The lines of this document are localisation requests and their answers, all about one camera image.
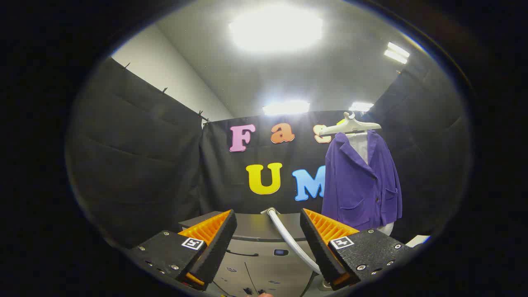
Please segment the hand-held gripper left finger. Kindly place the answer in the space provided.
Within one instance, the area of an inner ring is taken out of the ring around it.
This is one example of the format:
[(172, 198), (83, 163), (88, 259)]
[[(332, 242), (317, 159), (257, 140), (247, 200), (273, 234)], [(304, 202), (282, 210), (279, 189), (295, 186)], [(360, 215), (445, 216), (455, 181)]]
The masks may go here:
[(237, 228), (234, 210), (174, 233), (160, 231), (128, 250), (140, 268), (172, 286), (205, 291), (213, 282)]

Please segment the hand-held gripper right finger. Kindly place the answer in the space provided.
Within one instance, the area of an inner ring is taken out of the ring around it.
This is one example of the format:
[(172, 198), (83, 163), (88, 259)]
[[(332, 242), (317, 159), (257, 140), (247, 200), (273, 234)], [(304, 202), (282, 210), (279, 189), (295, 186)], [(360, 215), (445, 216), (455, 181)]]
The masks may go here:
[(371, 282), (406, 262), (413, 250), (375, 229), (358, 231), (308, 209), (300, 212), (300, 227), (333, 290)]

